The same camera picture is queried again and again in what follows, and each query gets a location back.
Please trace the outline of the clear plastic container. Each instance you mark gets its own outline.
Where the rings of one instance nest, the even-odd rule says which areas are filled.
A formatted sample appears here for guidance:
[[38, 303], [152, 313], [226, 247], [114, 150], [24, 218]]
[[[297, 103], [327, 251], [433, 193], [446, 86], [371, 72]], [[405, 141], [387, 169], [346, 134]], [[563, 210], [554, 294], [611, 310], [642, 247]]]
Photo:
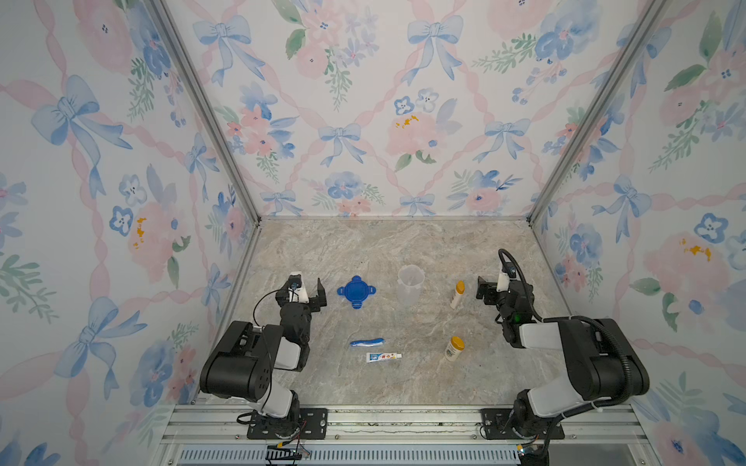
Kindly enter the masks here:
[[418, 303], [425, 282], [425, 272], [417, 265], [403, 266], [397, 275], [397, 299], [401, 306]]

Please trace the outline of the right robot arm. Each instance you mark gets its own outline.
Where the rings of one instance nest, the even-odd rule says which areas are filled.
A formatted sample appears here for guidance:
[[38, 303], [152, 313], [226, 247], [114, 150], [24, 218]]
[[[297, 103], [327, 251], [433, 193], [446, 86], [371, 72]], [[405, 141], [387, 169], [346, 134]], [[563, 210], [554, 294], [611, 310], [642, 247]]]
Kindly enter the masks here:
[[495, 321], [512, 348], [563, 354], [563, 370], [553, 381], [522, 390], [510, 409], [480, 411], [487, 439], [561, 439], [555, 431], [563, 419], [648, 392], [647, 369], [616, 320], [561, 316], [540, 322], [533, 314], [533, 287], [519, 280], [478, 278], [476, 298], [497, 309]]

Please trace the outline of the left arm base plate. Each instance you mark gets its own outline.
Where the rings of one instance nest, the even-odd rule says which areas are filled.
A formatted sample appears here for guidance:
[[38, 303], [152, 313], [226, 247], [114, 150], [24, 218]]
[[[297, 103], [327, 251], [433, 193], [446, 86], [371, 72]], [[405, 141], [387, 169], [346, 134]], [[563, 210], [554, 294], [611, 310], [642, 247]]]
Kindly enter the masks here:
[[287, 417], [260, 416], [252, 413], [247, 427], [248, 440], [289, 441], [324, 440], [328, 431], [328, 409], [291, 409]]

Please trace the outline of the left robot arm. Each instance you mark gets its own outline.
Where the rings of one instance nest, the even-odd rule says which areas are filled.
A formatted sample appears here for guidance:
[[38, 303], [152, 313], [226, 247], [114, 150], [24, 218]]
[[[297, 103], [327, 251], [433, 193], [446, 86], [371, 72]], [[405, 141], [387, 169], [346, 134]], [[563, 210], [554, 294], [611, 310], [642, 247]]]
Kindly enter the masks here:
[[274, 381], [274, 372], [300, 372], [310, 355], [313, 315], [328, 304], [326, 289], [308, 294], [299, 274], [272, 291], [280, 322], [261, 326], [235, 320], [208, 356], [199, 378], [202, 392], [250, 403], [253, 413], [273, 427], [301, 427], [297, 393]]

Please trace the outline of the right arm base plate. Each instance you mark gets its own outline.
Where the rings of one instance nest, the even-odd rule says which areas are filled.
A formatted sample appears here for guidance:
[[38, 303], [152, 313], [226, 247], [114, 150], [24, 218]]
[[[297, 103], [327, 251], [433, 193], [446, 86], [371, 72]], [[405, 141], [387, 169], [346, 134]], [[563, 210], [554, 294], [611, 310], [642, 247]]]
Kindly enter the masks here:
[[481, 435], [486, 440], [529, 441], [534, 438], [543, 440], [565, 440], [565, 431], [561, 425], [549, 432], [550, 419], [534, 415], [515, 415], [512, 408], [484, 408], [479, 411], [481, 417]]

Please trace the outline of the blue container lid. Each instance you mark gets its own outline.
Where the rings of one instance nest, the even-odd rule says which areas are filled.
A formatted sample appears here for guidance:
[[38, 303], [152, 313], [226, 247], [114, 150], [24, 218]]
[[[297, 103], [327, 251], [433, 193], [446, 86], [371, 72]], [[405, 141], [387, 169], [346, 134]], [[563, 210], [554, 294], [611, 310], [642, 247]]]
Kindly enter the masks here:
[[361, 310], [365, 300], [375, 295], [377, 289], [363, 281], [361, 276], [354, 276], [349, 283], [346, 283], [344, 287], [339, 287], [336, 292], [349, 301], [354, 310]]

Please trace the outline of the small toothpaste tube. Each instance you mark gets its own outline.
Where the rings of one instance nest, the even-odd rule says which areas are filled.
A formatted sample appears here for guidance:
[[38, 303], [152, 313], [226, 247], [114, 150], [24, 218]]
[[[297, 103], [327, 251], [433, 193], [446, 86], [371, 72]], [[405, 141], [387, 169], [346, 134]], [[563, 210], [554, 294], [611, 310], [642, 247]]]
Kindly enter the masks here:
[[365, 357], [366, 363], [376, 363], [390, 360], [402, 359], [401, 353], [367, 353]]

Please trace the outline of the white bottle orange cap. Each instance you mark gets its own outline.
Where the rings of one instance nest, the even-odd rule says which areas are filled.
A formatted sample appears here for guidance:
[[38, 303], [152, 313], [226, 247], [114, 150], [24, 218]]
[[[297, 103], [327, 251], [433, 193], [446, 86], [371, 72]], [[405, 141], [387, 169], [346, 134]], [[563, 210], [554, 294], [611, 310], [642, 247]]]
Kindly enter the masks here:
[[464, 298], [465, 293], [465, 282], [464, 281], [458, 281], [455, 287], [454, 295], [450, 302], [450, 307], [452, 310], [456, 310], [458, 306], [460, 306], [460, 301]]
[[454, 336], [450, 339], [445, 349], [445, 357], [448, 361], [456, 361], [465, 350], [465, 343], [462, 338]]

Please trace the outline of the blue toothbrush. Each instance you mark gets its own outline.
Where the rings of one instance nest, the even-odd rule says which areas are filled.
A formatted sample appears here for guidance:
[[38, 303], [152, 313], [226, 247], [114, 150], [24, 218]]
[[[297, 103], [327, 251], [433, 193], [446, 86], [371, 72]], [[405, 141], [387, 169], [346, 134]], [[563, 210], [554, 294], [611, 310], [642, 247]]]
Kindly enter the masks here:
[[382, 347], [386, 341], [383, 338], [357, 340], [350, 343], [351, 348], [378, 348]]

